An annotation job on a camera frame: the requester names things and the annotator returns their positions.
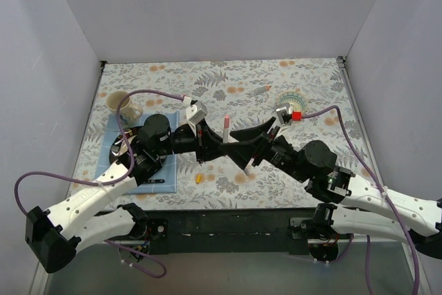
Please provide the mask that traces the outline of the white pink marker pen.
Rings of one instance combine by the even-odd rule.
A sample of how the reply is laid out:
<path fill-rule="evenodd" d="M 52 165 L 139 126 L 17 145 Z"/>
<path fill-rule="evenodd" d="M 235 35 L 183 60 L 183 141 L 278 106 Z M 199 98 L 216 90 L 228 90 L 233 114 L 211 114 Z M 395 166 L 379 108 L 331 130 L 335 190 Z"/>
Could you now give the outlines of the white pink marker pen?
<path fill-rule="evenodd" d="M 224 116 L 224 124 L 222 131 L 222 143 L 226 144 L 229 142 L 229 131 L 230 131 L 230 117 L 228 115 Z"/>

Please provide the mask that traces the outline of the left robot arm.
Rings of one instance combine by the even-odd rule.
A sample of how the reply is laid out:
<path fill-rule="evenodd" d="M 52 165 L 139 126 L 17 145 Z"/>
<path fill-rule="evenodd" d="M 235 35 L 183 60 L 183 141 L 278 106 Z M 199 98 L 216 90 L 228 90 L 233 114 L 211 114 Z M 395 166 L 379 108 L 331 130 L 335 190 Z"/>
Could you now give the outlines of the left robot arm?
<path fill-rule="evenodd" d="M 47 208 L 26 212 L 25 241 L 49 274 L 58 272 L 83 249 L 116 236 L 133 240 L 145 237 L 148 217 L 136 204 L 118 207 L 99 216 L 106 205 L 144 184 L 170 155 L 194 152 L 198 162 L 221 157 L 221 144 L 229 141 L 229 129 L 221 135 L 204 119 L 189 120 L 172 130 L 162 114 L 146 118 L 135 137 L 121 135 L 126 152 L 110 164 L 97 179 L 73 196 Z"/>

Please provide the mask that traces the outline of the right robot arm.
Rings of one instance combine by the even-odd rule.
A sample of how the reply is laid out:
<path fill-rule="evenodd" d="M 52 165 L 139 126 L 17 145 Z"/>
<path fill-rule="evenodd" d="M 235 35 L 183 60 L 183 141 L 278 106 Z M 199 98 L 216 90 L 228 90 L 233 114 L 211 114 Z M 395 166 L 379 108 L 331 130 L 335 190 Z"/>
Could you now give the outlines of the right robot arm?
<path fill-rule="evenodd" d="M 379 189 L 373 182 L 338 166 L 336 154 L 320 140 L 297 151 L 269 120 L 262 126 L 234 131 L 234 143 L 219 150 L 241 169 L 262 161 L 293 179 L 306 182 L 305 191 L 320 201 L 307 232 L 321 238 L 337 234 L 366 234 L 412 242 L 421 254 L 441 258 L 441 201 L 414 198 Z"/>

